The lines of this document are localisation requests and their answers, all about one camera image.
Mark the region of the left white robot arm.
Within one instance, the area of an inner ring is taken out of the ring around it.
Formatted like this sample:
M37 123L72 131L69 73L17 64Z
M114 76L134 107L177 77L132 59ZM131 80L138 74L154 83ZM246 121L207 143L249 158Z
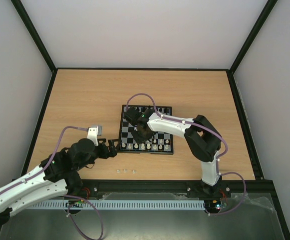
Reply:
M92 140L82 138L71 147L51 154L29 173L0 187L0 226L34 204L78 194L83 187L79 170L96 159L115 157L119 146L118 139L101 138L95 145Z

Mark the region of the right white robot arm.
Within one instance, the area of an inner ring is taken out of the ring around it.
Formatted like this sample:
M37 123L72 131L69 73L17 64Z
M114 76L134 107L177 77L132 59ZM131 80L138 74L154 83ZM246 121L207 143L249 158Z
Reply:
M157 132L184 138L193 156L201 161L204 193L213 196L220 190L218 158L221 143L225 141L204 116L180 118L161 113L155 107L144 112L127 107L123 117L134 127L131 135L139 145L151 140Z

